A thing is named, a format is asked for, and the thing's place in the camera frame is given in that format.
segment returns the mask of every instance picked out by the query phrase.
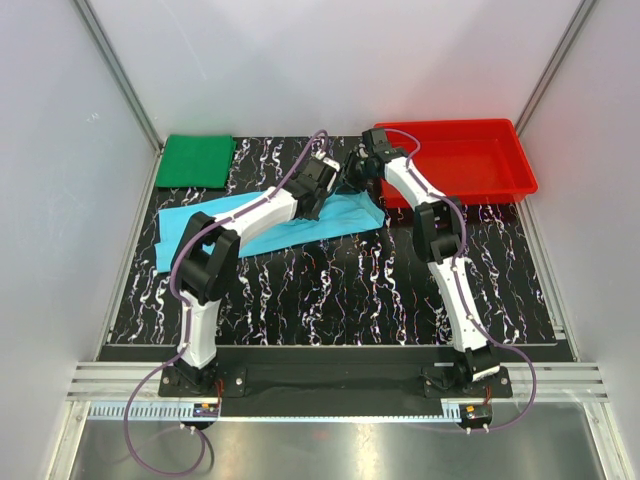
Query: black marble table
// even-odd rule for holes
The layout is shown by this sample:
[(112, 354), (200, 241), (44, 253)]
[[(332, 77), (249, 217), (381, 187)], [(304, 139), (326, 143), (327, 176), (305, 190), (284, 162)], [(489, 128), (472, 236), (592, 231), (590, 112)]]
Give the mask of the black marble table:
[[(238, 138), (225, 190), (154, 189), (108, 344), (172, 345), (180, 306), (155, 269), (158, 210), (264, 190), (282, 178), (306, 138)], [(342, 160), (355, 137), (332, 139)], [(377, 194), (372, 194), (381, 202)], [(465, 208), (467, 271), (490, 333), (509, 343), (555, 343), (514, 205)], [(226, 345), (430, 345), (451, 340), (435, 280), (411, 244), (410, 210), (387, 211), (378, 231), (244, 258), (221, 309)]]

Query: metal frame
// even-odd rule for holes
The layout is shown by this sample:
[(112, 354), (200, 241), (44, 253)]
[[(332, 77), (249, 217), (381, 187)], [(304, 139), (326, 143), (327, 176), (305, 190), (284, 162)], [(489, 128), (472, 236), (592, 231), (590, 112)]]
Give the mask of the metal frame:
[[(85, 22), (93, 40), (103, 55), (107, 66), (114, 76), (123, 96), (132, 109), (145, 136), (158, 154), (161, 153), (163, 141), (156, 132), (151, 120), (145, 112), (139, 98), (137, 97), (127, 75), (122, 68), (102, 26), (92, 7), (90, 0), (72, 0), (78, 9), (80, 16)], [(585, 25), (589, 15), (593, 11), (598, 0), (582, 0), (574, 16), (572, 17), (566, 31), (564, 32), (557, 48), (555, 49), (549, 63), (542, 73), (535, 89), (533, 90), (523, 112), (516, 124), (518, 134), (522, 134), (529, 120), (531, 119), (537, 105), (543, 98), (550, 83), (555, 77), (563, 60), (566, 58), (571, 46), (574, 44), (581, 29)], [(135, 226), (129, 239), (128, 249), (123, 258), (118, 281), (114, 288), (110, 308), (105, 318), (102, 342), (108, 334), (111, 322), (115, 318), (115, 313), (122, 296), (123, 282), (126, 282), (128, 267), (135, 253), (137, 238), (142, 228), (142, 220), (146, 212), (146, 205), (153, 187), (154, 175), (158, 166), (158, 160), (152, 172), (150, 172), (147, 183), (144, 187), (136, 214)], [(575, 360), (579, 360), (578, 349), (574, 341), (571, 329), (567, 323), (565, 308), (555, 288), (556, 281), (548, 259), (546, 249), (542, 239), (538, 234), (537, 221), (528, 201), (517, 206), (518, 213), (522, 219), (525, 235), (531, 248), (532, 257), (536, 271), (540, 277), (543, 294), (547, 300), (547, 305), (554, 322), (554, 329), (558, 339), (566, 338), (571, 346)], [(50, 464), (47, 478), (63, 479), (68, 478), (72, 470), (75, 456), (82, 432), (89, 418), (89, 415), (105, 414), (117, 417), (122, 411), (122, 402), (126, 401), (133, 388), (140, 380), (158, 363), (118, 363), (118, 362), (88, 362), (78, 365), (76, 375), (69, 389), (67, 405), (65, 411), (64, 426), (58, 438), (55, 454)], [(519, 402), (526, 401), (530, 391), (531, 380), (528, 367), (521, 363), (505, 364), (512, 379), (514, 398), (507, 400), (495, 399), (496, 402)], [(616, 427), (605, 387), (602, 383), (600, 372), (596, 364), (592, 363), (536, 363), (536, 373), (539, 377), (538, 397), (536, 402), (556, 402), (556, 403), (581, 403), (585, 409), (587, 421), (593, 435), (600, 461), (603, 465), (607, 478), (627, 478), (633, 479), (634, 474), (630, 467), (629, 459), (620, 439), (619, 431)], [(189, 402), (199, 401), (202, 398), (182, 398), (177, 402), (175, 399), (164, 399), (157, 395), (157, 382), (160, 374), (157, 374), (141, 390), (137, 404), (141, 406), (174, 406), (180, 410), (181, 405)], [(457, 403), (463, 399), (448, 399), (443, 403), (448, 412), (455, 412)], [(116, 407), (113, 410), (103, 410), (102, 407)], [(167, 409), (161, 410), (166, 419), (175, 419), (171, 414), (167, 414)], [(152, 414), (158, 418), (158, 410), (153, 410)], [(247, 418), (247, 421), (255, 421), (255, 418)], [(263, 421), (273, 421), (274, 419), (262, 419)], [(375, 421), (396, 421), (394, 418), (377, 418)], [(351, 417), (345, 421), (358, 421), (358, 417)]]

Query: blue towel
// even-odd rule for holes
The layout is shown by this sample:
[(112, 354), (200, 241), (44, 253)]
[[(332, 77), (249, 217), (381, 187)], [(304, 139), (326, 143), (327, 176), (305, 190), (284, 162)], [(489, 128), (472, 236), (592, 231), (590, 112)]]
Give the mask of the blue towel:
[[(204, 212), (214, 216), (228, 212), (261, 195), (262, 192), (245, 193), (223, 197), (209, 202), (186, 207), (165, 208), (159, 211), (160, 243), (156, 247), (156, 268), (158, 272), (171, 270), (171, 260), (176, 253), (180, 238), (191, 215)], [(296, 219), (283, 223), (254, 238), (240, 250), (240, 257), (273, 252), (301, 243), (323, 238), (341, 237), (351, 233), (365, 232), (380, 228), (384, 212), (369, 198), (367, 192), (355, 195), (332, 195), (320, 211), (318, 221)], [(213, 246), (205, 247), (211, 253)]]

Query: reflective metal surface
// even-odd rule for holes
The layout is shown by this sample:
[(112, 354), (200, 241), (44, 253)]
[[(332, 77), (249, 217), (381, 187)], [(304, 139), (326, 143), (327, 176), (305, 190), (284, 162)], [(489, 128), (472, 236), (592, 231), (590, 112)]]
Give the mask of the reflective metal surface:
[[(496, 405), (496, 423), (513, 416)], [(167, 423), (132, 423), (142, 445)], [(231, 423), (206, 430), (215, 464), (205, 479), (602, 479), (586, 417), (578, 405), (536, 405), (516, 427), (470, 437), (402, 424)], [(182, 470), (200, 451), (196, 438), (171, 432), (148, 442), (141, 456), (156, 468)], [(89, 421), (71, 478), (153, 479), (126, 456), (122, 424)]]

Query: purple cable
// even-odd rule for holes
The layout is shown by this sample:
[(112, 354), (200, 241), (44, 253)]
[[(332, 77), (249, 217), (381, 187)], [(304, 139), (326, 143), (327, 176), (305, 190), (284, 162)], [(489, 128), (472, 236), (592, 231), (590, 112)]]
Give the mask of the purple cable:
[(409, 154), (409, 157), (407, 158), (407, 171), (409, 172), (409, 175), (411, 175), (411, 177), (418, 183), (418, 185), (420, 185), (420, 188), (422, 188), (422, 190), (424, 190), (424, 192), (427, 195), (430, 195), (432, 197), (437, 198), (438, 200), (442, 200), (443, 202), (445, 202), (447, 205), (449, 205), (449, 207), (451, 208), (452, 211), (455, 212), (456, 216), (458, 217), (458, 220), (460, 221), (460, 248), (458, 248), (458, 251), (455, 253), (455, 255), (453, 256), (453, 258), (451, 259), (451, 267), (453, 270), (453, 278), (455, 280), (456, 283), (456, 288), (458, 290), (458, 295), (460, 295), (460, 300), (462, 301), (462, 306), (465, 310), (465, 313), (467, 315), (467, 318), (471, 321), (471, 323), (473, 324), (473, 326), (475, 328), (478, 329), (478, 331), (482, 334), (482, 336), (484, 338), (487, 339), (487, 341), (489, 341), (492, 345), (494, 345), (496, 348), (501, 348), (503, 350), (508, 350), (510, 352), (513, 352), (515, 354), (517, 354), (518, 356), (520, 356), (520, 358), (522, 358), (527, 365), (529, 366), (529, 370), (531, 370), (531, 381), (532, 381), (532, 386), (531, 386), (531, 396), (529, 397), (529, 402), (527, 402), (527, 405), (525, 406), (524, 410), (522, 410), (522, 412), (520, 412), (518, 414), (518, 416), (516, 416), (516, 418), (514, 418), (513, 420), (503, 424), (503, 425), (498, 425), (497, 427), (493, 427), (491, 430), (492, 431), (500, 431), (500, 430), (505, 430), (509, 427), (512, 427), (513, 425), (515, 425), (516, 423), (518, 423), (520, 420), (522, 420), (525, 415), (527, 413), (529, 413), (529, 411), (531, 410), (531, 407), (533, 406), (533, 402), (536, 399), (536, 394), (538, 391), (538, 377), (536, 375), (536, 369), (533, 365), (533, 362), (531, 361), (531, 359), (528, 357), (528, 355), (526, 353), (524, 353), (522, 350), (520, 350), (517, 347), (514, 347), (512, 345), (505, 345), (503, 343), (498, 342), (497, 340), (495, 340), (491, 335), (489, 335), (489, 333), (484, 329), (484, 326), (482, 326), (471, 314), (471, 309), (469, 308), (469, 305), (467, 304), (467, 300), (464, 298), (464, 292), (462, 291), (462, 284), (460, 282), (460, 276), (458, 275), (458, 271), (457, 268), (454, 269), (455, 267), (455, 261), (456, 259), (460, 258), (462, 256), (462, 254), (464, 253), (465, 249), (467, 248), (467, 225), (465, 223), (464, 220), (464, 215), (462, 214), (462, 212), (460, 211), (460, 209), (458, 208), (458, 206), (453, 203), (451, 200), (449, 200), (447, 197), (442, 196), (442, 195), (436, 195), (435, 193), (432, 193), (429, 191), (429, 188), (424, 184), (424, 182), (422, 181), (422, 179), (420, 178), (420, 175), (417, 175), (413, 169), (410, 169), (410, 165), (411, 165), (411, 158), (420, 151), (420, 142), (418, 141), (417, 138), (415, 138), (412, 135), (409, 135), (406, 132), (403, 132), (401, 130), (396, 130), (396, 129), (386, 129), (387, 131), (390, 132), (394, 132), (394, 133), (399, 133), (401, 135), (404, 135), (408, 138), (411, 138), (414, 142), (416, 142), (417, 148), (411, 152)]
[[(275, 190), (273, 192), (271, 192), (271, 194), (268, 195), (267, 198), (263, 197), (260, 200), (258, 200), (256, 203), (248, 205), (244, 209), (240, 210), (238, 213), (236, 213), (235, 218), (239, 218), (242, 215), (245, 215), (246, 213), (258, 208), (260, 205), (265, 204), (271, 198), (273, 198), (273, 196), (276, 193), (278, 193), (278, 191), (280, 191), (280, 189), (282, 189), (282, 187), (284, 187), (285, 183), (287, 183), (287, 181), (291, 178), (291, 176), (298, 169), (298, 167), (300, 166), (300, 164), (304, 160), (304, 157), (307, 155), (307, 153), (311, 149), (311, 146), (313, 145), (313, 142), (320, 135), (322, 135), (324, 137), (323, 138), (323, 142), (322, 142), (322, 146), (320, 147), (320, 151), (323, 152), (323, 153), (326, 152), (327, 151), (327, 147), (329, 145), (329, 135), (327, 134), (326, 130), (318, 130), (309, 139), (309, 141), (305, 145), (304, 149), (302, 150), (302, 153), (300, 154), (300, 156), (298, 157), (296, 162), (293, 164), (291, 169), (289, 169), (287, 174), (282, 178), (282, 180), (280, 180), (280, 183), (278, 183), (278, 185), (276, 186)], [(123, 423), (123, 428), (124, 428), (124, 441), (127, 444), (127, 449), (129, 450), (129, 454), (131, 454), (131, 456), (138, 463), (138, 465), (140, 465), (145, 470), (147, 470), (147, 471), (149, 471), (151, 473), (155, 473), (156, 475), (161, 475), (161, 476), (164, 476), (164, 477), (177, 478), (177, 477), (185, 477), (185, 476), (190, 475), (191, 473), (193, 473), (196, 470), (196, 468), (198, 468), (198, 466), (200, 466), (200, 463), (202, 463), (202, 460), (203, 460), (204, 454), (205, 454), (205, 450), (206, 450), (206, 443), (208, 442), (208, 439), (207, 439), (206, 435), (204, 435), (200, 430), (197, 430), (197, 429), (195, 430), (196, 433), (198, 434), (198, 436), (200, 437), (201, 442), (202, 442), (202, 450), (200, 451), (200, 455), (198, 456), (198, 459), (196, 460), (196, 462), (193, 464), (193, 466), (191, 468), (188, 468), (187, 470), (184, 470), (182, 472), (175, 472), (175, 473), (174, 472), (165, 472), (165, 471), (162, 471), (162, 470), (158, 470), (158, 469), (152, 467), (151, 465), (147, 464), (144, 460), (142, 460), (142, 458), (140, 458), (140, 456), (138, 455), (138, 452), (136, 452), (135, 448), (133, 448), (133, 442), (131, 441), (131, 436), (129, 434), (129, 412), (131, 410), (131, 405), (133, 404), (133, 400), (136, 398), (136, 396), (138, 395), (138, 393), (140, 392), (140, 390), (142, 389), (144, 384), (147, 383), (149, 381), (149, 379), (151, 379), (151, 377), (153, 377), (156, 373), (162, 371), (165, 367), (173, 365), (180, 358), (182, 358), (182, 356), (185, 354), (185, 352), (187, 351), (187, 348), (189, 346), (189, 340), (191, 340), (191, 338), (190, 338), (190, 334), (191, 334), (191, 308), (190, 308), (191, 307), (191, 302), (189, 302), (189, 300), (186, 297), (182, 296), (180, 294), (180, 291), (176, 287), (176, 273), (177, 273), (178, 269), (180, 268), (180, 265), (182, 264), (184, 258), (187, 256), (187, 253), (191, 251), (191, 249), (196, 245), (196, 243), (198, 243), (202, 238), (204, 238), (206, 235), (211, 233), (213, 230), (215, 230), (219, 226), (225, 225), (225, 224), (229, 223), (232, 220), (233, 220), (232, 217), (226, 217), (226, 218), (223, 218), (223, 219), (221, 219), (221, 220), (219, 220), (217, 222), (214, 222), (212, 225), (209, 225), (207, 228), (201, 230), (191, 240), (189, 240), (187, 242), (187, 244), (184, 246), (184, 248), (180, 251), (180, 253), (176, 257), (176, 261), (175, 261), (175, 263), (173, 265), (173, 268), (171, 269), (171, 277), (169, 279), (169, 289), (171, 290), (171, 294), (174, 297), (176, 297), (178, 300), (180, 300), (181, 302), (183, 302), (187, 306), (187, 312), (186, 312), (187, 314), (186, 314), (186, 318), (185, 318), (186, 336), (184, 338), (182, 349), (179, 350), (178, 353), (173, 358), (167, 360), (162, 365), (154, 368), (146, 377), (144, 377), (142, 379), (142, 381), (136, 386), (136, 388), (133, 389), (133, 392), (131, 393), (131, 396), (129, 397), (129, 400), (127, 401), (127, 406), (124, 409), (124, 420), (123, 420), (122, 423)]]

